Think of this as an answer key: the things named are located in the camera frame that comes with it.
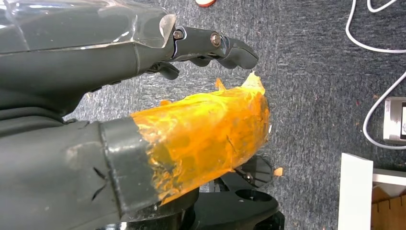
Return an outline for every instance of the white cable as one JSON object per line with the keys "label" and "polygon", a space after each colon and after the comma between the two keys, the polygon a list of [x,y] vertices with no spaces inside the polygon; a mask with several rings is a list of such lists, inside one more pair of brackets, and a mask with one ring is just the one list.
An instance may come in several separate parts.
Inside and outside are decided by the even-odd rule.
{"label": "white cable", "polygon": [[381,7],[379,7],[378,9],[374,9],[374,8],[372,8],[372,6],[371,6],[371,0],[367,0],[367,6],[368,6],[369,11],[371,11],[372,13],[376,13],[376,12],[379,12],[379,11],[385,9],[386,7],[392,5],[395,1],[397,1],[397,0],[391,0],[391,1],[388,2],[387,4],[385,4],[385,5],[381,6]]}
{"label": "white cable", "polygon": [[362,131],[364,132],[365,137],[374,145],[384,148],[384,149],[389,149],[389,150],[406,150],[406,146],[390,146],[390,145],[384,145],[381,143],[376,142],[373,140],[367,131],[367,126],[369,119],[371,118],[371,115],[374,113],[376,107],[388,96],[388,94],[401,82],[403,79],[406,78],[406,72],[391,86],[389,89],[373,104],[371,109],[369,110],[367,116],[365,117],[364,125],[362,126]]}
{"label": "white cable", "polygon": [[[379,12],[383,9],[385,9],[386,7],[390,6],[391,4],[393,4],[396,0],[392,0],[390,2],[388,2],[387,4],[385,4],[384,6],[378,8],[378,9],[370,9],[373,10],[371,12],[375,13],[375,12]],[[347,34],[348,38],[355,44],[357,44],[358,46],[364,48],[364,49],[368,49],[371,51],[375,51],[375,52],[381,52],[381,53],[390,53],[390,54],[402,54],[402,53],[406,53],[406,49],[400,49],[400,50],[396,50],[396,49],[379,49],[379,48],[375,48],[372,46],[367,46],[365,44],[362,44],[361,42],[357,41],[350,33],[350,24],[352,21],[352,17],[354,15],[355,12],[355,4],[356,4],[357,0],[353,0],[352,1],[352,8],[351,8],[351,12],[350,12],[350,16],[348,17],[348,21],[347,21],[347,25],[345,27],[345,33]]]}
{"label": "white cable", "polygon": [[[351,8],[351,12],[350,12],[350,16],[348,17],[348,21],[347,21],[347,25],[345,27],[345,33],[347,34],[348,38],[355,44],[357,44],[358,46],[364,48],[364,49],[368,49],[371,51],[375,51],[375,52],[381,52],[381,53],[391,53],[391,54],[402,54],[402,53],[406,53],[406,49],[402,49],[402,50],[390,50],[390,49],[380,49],[380,48],[375,48],[375,47],[371,47],[371,46],[367,46],[359,41],[357,41],[350,33],[350,24],[351,24],[351,20],[352,17],[354,15],[355,12],[355,5],[356,5],[357,0],[353,0],[352,1],[352,8]],[[390,2],[388,2],[387,4],[377,8],[377,9],[373,9],[371,6],[371,0],[367,0],[367,6],[369,11],[371,11],[372,13],[376,13],[379,12],[383,9],[385,9],[386,7],[392,5],[394,2],[396,2],[396,0],[391,0]],[[384,145],[381,143],[376,142],[374,139],[372,139],[369,134],[368,134],[368,130],[367,130],[367,126],[368,126],[368,122],[369,119],[371,118],[372,113],[374,113],[376,107],[378,107],[378,105],[388,96],[388,94],[390,94],[390,92],[396,87],[398,86],[398,84],[400,82],[403,81],[403,79],[406,78],[406,72],[391,86],[389,87],[388,90],[386,90],[386,92],[375,102],[375,104],[371,107],[371,109],[369,110],[368,114],[365,117],[364,120],[364,124],[362,126],[362,131],[364,132],[365,137],[374,145],[384,148],[384,149],[389,149],[389,150],[406,150],[406,146],[390,146],[390,145]]]}

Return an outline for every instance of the white cardboard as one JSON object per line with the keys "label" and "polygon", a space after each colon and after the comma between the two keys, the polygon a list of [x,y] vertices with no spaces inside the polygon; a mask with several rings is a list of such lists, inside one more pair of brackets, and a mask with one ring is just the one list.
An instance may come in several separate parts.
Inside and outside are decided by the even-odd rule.
{"label": "white cardboard", "polygon": [[373,161],[341,155],[338,230],[370,230]]}

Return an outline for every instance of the robotic arm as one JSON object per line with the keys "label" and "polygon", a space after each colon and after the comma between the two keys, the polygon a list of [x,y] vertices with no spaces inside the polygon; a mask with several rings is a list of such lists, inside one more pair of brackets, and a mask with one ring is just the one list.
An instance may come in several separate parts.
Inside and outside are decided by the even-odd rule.
{"label": "robotic arm", "polygon": [[[171,120],[192,122],[180,116],[180,108],[188,106],[189,113],[199,114],[207,99],[193,97],[170,110],[158,108],[104,123],[62,119],[87,92],[143,73],[159,72],[172,80],[179,71],[171,62],[187,60],[201,67],[216,60],[226,68],[251,69],[258,57],[239,40],[216,31],[175,26],[174,15],[140,3],[0,2],[0,228],[95,229],[143,219],[139,210],[180,195],[189,203],[175,207],[168,203],[164,209],[190,207],[196,201],[191,189],[199,184],[179,185],[166,177],[166,172],[175,175],[182,165],[169,158],[165,145],[192,142],[185,137],[192,137],[195,129],[186,136],[172,132],[176,139],[165,137],[165,141],[149,139],[161,130],[148,130],[156,128],[149,126],[151,121],[168,111]],[[242,115],[249,121],[247,126],[232,122],[227,129],[246,138],[241,146],[236,144],[238,137],[230,134],[210,140],[221,149],[226,146],[230,154],[224,161],[230,161],[229,167],[248,160],[246,156],[252,156],[266,139],[268,106],[262,85],[252,83],[209,95],[217,98],[212,111],[224,115],[214,124],[238,121]],[[245,98],[246,111],[240,109],[241,101],[233,100],[239,96]],[[165,130],[173,128],[165,125]],[[166,184],[176,185],[167,188]]]}
{"label": "robotic arm", "polygon": [[245,43],[215,31],[175,27],[162,8],[122,0],[0,2],[0,109],[71,113],[87,92],[143,73],[175,79],[170,63],[253,68]]}

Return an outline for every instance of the orange tape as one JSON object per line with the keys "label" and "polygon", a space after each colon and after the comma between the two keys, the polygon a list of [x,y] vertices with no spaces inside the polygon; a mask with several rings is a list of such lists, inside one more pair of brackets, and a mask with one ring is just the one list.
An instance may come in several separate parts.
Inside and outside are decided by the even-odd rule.
{"label": "orange tape", "polygon": [[151,184],[165,204],[245,163],[266,142],[269,109],[259,77],[131,114],[152,144]]}

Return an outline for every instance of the transparent plastic cover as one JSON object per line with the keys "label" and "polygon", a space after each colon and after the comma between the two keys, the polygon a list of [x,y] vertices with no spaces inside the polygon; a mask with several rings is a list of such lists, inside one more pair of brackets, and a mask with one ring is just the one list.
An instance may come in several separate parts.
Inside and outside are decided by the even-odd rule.
{"label": "transparent plastic cover", "polygon": [[176,16],[126,0],[0,0],[0,53],[166,45]]}

